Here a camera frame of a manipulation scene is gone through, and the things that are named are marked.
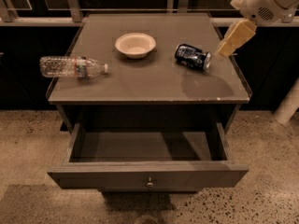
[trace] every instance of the plastic bottle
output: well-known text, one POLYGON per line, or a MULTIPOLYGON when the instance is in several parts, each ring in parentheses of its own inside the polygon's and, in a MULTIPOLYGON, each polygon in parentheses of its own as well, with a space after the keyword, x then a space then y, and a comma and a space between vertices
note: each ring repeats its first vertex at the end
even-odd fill
POLYGON ((44 77, 98 77, 107 73, 107 64, 87 57, 45 56, 39 61, 44 77))

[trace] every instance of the concrete floor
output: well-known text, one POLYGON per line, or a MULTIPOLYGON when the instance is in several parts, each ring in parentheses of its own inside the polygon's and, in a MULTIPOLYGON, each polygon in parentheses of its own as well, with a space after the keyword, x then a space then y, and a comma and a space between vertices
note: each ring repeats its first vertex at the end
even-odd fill
POLYGON ((235 188, 194 194, 61 190, 47 176, 66 155, 55 111, 0 111, 0 223, 299 224, 299 113, 239 112, 227 140, 249 172, 235 188))

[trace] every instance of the drawer knob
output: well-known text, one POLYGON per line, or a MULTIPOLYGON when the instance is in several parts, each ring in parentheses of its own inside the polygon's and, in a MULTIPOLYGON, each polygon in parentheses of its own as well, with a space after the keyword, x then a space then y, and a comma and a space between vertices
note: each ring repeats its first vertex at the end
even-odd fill
POLYGON ((153 188, 153 182, 151 182, 151 177, 149 177, 149 181, 148 181, 148 183, 147 183, 147 187, 148 187, 149 189, 153 188))

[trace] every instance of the bottle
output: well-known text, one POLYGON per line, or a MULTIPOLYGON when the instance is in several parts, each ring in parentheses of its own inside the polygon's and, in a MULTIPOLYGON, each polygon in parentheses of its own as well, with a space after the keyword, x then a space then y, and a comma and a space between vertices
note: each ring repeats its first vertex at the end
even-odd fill
POLYGON ((211 53, 187 44, 180 44, 176 48, 175 58, 192 69, 205 71, 210 66, 211 53))
POLYGON ((87 57, 45 56, 39 61, 44 77, 97 77, 107 73, 107 64, 87 57))

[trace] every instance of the gray tabletop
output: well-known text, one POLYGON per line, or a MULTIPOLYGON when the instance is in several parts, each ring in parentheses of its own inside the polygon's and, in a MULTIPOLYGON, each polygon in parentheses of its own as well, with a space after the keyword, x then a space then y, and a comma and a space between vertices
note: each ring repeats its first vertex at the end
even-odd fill
POLYGON ((242 104, 249 101, 231 61, 213 59, 205 72, 176 63, 178 44, 214 51, 220 39, 205 13, 92 14, 72 55, 108 63, 109 74, 89 80, 59 78, 49 101, 63 104, 242 104), (153 36, 157 46, 142 60, 130 60, 115 49, 121 35, 153 36))

